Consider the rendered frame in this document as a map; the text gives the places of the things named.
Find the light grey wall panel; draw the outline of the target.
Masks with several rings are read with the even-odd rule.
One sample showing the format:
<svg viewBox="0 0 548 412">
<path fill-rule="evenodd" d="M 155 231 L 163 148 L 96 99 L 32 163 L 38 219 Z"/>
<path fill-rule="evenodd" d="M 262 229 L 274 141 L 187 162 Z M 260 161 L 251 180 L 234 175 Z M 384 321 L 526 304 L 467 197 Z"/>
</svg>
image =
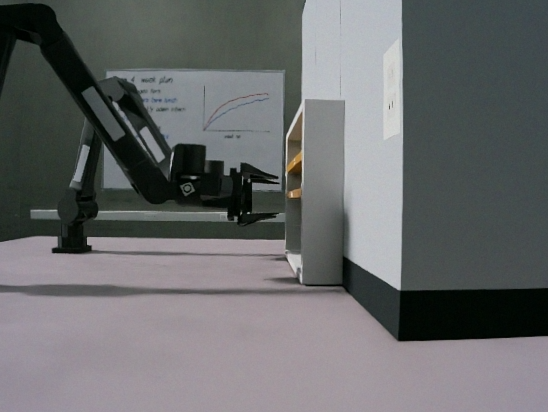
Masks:
<svg viewBox="0 0 548 412">
<path fill-rule="evenodd" d="M 398 342 L 548 336 L 548 0 L 304 0 L 342 287 Z M 319 91 L 318 91 L 319 90 Z"/>
</svg>

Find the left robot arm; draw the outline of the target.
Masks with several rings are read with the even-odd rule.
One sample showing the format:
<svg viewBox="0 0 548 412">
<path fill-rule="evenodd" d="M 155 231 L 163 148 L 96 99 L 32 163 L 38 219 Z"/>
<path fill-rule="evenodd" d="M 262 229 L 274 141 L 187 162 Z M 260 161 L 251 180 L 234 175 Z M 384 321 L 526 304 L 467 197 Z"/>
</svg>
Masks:
<svg viewBox="0 0 548 412">
<path fill-rule="evenodd" d="M 111 102 L 116 102 L 124 112 L 154 163 L 168 180 L 172 149 L 145 108 L 137 87 L 119 77 L 98 82 L 111 97 Z M 87 245 L 83 225 L 94 220 L 98 214 L 94 180 L 101 145 L 100 137 L 85 117 L 73 178 L 57 206 L 61 236 L 57 236 L 57 247 L 52 248 L 52 254 L 81 254 L 92 250 L 92 245 Z M 205 173 L 224 176 L 224 161 L 206 160 Z"/>
</svg>

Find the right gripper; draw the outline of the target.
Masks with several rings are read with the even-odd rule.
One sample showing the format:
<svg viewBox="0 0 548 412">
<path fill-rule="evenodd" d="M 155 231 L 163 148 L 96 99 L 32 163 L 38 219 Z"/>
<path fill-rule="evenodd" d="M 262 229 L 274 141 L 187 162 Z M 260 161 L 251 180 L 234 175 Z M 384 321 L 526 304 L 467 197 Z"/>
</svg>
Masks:
<svg viewBox="0 0 548 412">
<path fill-rule="evenodd" d="M 234 217 L 238 217 L 238 227 L 245 227 L 259 221 L 277 218 L 277 216 L 272 215 L 241 214 L 242 179 L 244 177 L 244 179 L 278 180 L 279 177 L 262 172 L 247 163 L 241 163 L 240 173 L 236 172 L 237 168 L 230 168 L 233 193 L 231 193 L 228 201 L 228 221 L 235 221 Z"/>
</svg>

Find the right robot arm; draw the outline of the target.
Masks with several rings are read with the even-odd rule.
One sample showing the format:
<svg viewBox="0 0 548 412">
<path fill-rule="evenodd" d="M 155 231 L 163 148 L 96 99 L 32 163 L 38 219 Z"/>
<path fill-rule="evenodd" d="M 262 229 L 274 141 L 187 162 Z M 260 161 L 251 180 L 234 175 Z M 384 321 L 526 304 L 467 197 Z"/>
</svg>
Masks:
<svg viewBox="0 0 548 412">
<path fill-rule="evenodd" d="M 0 99 L 17 40 L 40 46 L 41 54 L 144 203 L 161 205 L 174 200 L 178 206 L 201 207 L 202 199 L 204 210 L 228 211 L 233 181 L 230 176 L 205 173 L 207 146 L 175 145 L 167 180 L 121 117 L 58 23 L 55 11 L 48 5 L 0 6 Z M 180 179 L 181 176 L 201 177 L 201 180 Z"/>
</svg>

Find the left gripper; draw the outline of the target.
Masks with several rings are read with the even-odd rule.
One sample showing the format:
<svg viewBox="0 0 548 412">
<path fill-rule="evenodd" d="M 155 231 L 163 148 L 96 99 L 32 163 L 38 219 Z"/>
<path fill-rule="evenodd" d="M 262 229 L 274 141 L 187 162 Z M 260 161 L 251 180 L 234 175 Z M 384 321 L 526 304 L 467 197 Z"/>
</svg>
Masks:
<svg viewBox="0 0 548 412">
<path fill-rule="evenodd" d="M 278 182 L 261 180 L 261 179 L 248 179 L 243 178 L 243 190 L 245 193 L 245 202 L 242 204 L 242 214 L 250 213 L 250 215 L 276 215 L 279 213 L 252 213 L 252 182 L 262 184 L 280 184 Z"/>
</svg>

